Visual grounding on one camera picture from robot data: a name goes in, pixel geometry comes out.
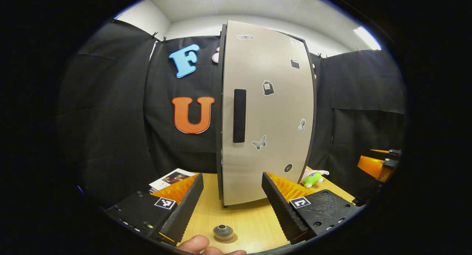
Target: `pink plush toy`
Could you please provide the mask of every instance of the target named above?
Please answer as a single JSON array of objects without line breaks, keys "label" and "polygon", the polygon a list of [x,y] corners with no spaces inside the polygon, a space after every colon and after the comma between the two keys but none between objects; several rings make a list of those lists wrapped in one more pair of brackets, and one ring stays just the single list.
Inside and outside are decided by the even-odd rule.
[{"label": "pink plush toy", "polygon": [[324,181],[321,175],[329,175],[329,172],[324,170],[305,170],[301,184],[305,188],[311,188],[314,183],[322,183]]}]

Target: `blue letter f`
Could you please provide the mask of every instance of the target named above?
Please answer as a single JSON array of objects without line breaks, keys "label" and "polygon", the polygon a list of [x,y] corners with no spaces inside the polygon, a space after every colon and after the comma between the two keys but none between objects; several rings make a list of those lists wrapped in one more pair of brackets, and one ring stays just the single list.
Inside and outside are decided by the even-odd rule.
[{"label": "blue letter f", "polygon": [[192,44],[169,55],[176,63],[177,78],[184,77],[197,69],[197,67],[190,65],[188,62],[197,62],[197,55],[192,50],[197,51],[199,49],[200,47],[198,45]]}]

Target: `cabinet door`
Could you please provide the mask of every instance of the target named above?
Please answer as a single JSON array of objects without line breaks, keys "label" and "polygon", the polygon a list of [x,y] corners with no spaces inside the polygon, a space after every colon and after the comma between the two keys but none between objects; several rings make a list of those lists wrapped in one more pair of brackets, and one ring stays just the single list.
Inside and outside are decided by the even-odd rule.
[{"label": "cabinet door", "polygon": [[[265,198],[264,171],[299,181],[312,136],[311,68],[303,42],[257,25],[228,22],[223,69],[224,205]],[[246,114],[241,112],[244,104]]]}]

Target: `ceiling light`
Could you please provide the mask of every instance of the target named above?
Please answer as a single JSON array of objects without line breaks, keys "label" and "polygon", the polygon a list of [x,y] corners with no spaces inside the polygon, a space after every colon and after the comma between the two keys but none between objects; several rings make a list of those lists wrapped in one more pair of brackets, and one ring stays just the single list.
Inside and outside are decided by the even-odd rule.
[{"label": "ceiling light", "polygon": [[361,37],[361,39],[364,40],[364,42],[366,42],[367,45],[369,45],[369,47],[371,47],[371,49],[381,50],[381,46],[379,45],[377,40],[375,40],[375,38],[367,30],[365,30],[364,27],[356,28],[356,29],[354,29],[354,32],[359,37]]}]

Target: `white wall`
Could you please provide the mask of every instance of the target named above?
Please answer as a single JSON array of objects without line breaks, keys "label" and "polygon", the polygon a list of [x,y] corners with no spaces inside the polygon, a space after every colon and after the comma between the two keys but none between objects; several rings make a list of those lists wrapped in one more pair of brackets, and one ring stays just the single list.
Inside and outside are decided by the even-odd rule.
[{"label": "white wall", "polygon": [[159,40],[163,40],[170,27],[170,21],[167,19],[167,16],[150,0],[144,0],[118,13],[118,15],[121,14],[123,15],[118,20],[130,23],[151,35],[154,32],[158,32],[155,37]]},{"label": "white wall", "polygon": [[169,40],[188,36],[219,35],[222,25],[228,23],[228,20],[260,25],[302,38],[306,41],[309,52],[316,55],[321,53],[323,57],[351,52],[339,42],[306,27],[286,21],[248,15],[214,15],[175,22],[170,25],[165,36]]}]

